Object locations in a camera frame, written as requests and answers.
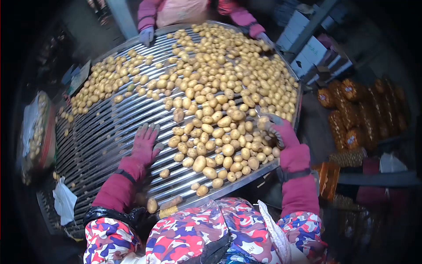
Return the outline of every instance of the metal bar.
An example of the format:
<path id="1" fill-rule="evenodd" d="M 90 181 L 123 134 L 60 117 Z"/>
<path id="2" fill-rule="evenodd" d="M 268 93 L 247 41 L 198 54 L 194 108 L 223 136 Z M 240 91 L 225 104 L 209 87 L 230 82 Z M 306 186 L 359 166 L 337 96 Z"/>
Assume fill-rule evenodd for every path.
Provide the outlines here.
<path id="1" fill-rule="evenodd" d="M 393 173 L 362 174 L 340 173 L 338 182 L 341 184 L 381 186 L 381 187 L 410 187 L 420 185 L 416 171 L 402 171 Z"/>
<path id="2" fill-rule="evenodd" d="M 298 36 L 296 41 L 290 47 L 288 53 L 284 55 L 288 63 L 296 58 L 296 56 L 302 51 L 303 47 L 309 41 L 311 36 L 314 34 L 315 30 L 320 26 L 320 24 L 327 18 L 329 12 L 336 5 L 338 0 L 325 0 L 312 19 L 309 21 L 305 29 Z"/>
<path id="3" fill-rule="evenodd" d="M 106 0 L 107 5 L 110 7 L 116 23 L 125 39 L 131 39 L 138 35 L 138 29 L 129 12 L 126 1 L 122 0 Z"/>

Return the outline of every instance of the gray glove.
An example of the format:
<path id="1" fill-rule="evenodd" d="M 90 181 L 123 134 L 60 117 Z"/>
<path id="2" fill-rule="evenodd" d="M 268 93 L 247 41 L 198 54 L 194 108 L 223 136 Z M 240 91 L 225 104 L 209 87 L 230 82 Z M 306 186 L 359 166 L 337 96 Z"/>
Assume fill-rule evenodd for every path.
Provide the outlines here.
<path id="1" fill-rule="evenodd" d="M 262 40 L 270 49 L 274 49 L 274 42 L 272 42 L 264 32 L 259 33 L 257 39 Z"/>
<path id="2" fill-rule="evenodd" d="M 141 30 L 139 33 L 139 42 L 144 44 L 145 46 L 149 47 L 149 44 L 152 42 L 154 38 L 154 27 L 150 26 L 144 30 Z"/>

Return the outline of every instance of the wrist strap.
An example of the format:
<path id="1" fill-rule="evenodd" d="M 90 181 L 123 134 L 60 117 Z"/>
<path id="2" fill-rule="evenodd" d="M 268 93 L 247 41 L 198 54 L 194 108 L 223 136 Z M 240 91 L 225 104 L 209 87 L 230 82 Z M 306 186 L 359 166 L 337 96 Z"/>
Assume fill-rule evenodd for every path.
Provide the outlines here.
<path id="1" fill-rule="evenodd" d="M 281 168 L 277 169 L 277 176 L 279 177 L 279 180 L 282 183 L 287 182 L 288 180 L 306 177 L 309 174 L 311 174 L 310 168 L 307 168 L 307 169 L 302 170 L 302 171 L 296 171 L 296 172 L 283 171 Z"/>
<path id="2" fill-rule="evenodd" d="M 124 169 L 118 169 L 116 170 L 115 174 L 120 174 L 122 176 L 124 176 L 125 178 L 127 178 L 133 185 L 136 185 L 136 181 L 133 178 L 132 175 L 130 175 L 127 171 L 125 171 Z"/>

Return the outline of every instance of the red sleeve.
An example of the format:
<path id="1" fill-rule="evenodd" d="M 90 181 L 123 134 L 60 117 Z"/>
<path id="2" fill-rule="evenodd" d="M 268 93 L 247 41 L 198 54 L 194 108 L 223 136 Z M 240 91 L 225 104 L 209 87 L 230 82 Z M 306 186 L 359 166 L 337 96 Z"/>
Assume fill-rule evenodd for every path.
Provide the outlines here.
<path id="1" fill-rule="evenodd" d="M 138 30 L 155 25 L 157 8 L 163 0 L 143 0 L 138 9 Z"/>

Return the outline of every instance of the white plastic bag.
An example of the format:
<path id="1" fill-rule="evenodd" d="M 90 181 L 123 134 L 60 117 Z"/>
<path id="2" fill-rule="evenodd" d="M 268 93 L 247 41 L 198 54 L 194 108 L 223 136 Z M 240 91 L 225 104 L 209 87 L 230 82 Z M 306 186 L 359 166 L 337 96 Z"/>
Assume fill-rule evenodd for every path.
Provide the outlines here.
<path id="1" fill-rule="evenodd" d="M 65 185 L 65 178 L 61 177 L 53 190 L 54 209 L 60 215 L 60 225 L 65 226 L 73 221 L 76 195 Z"/>

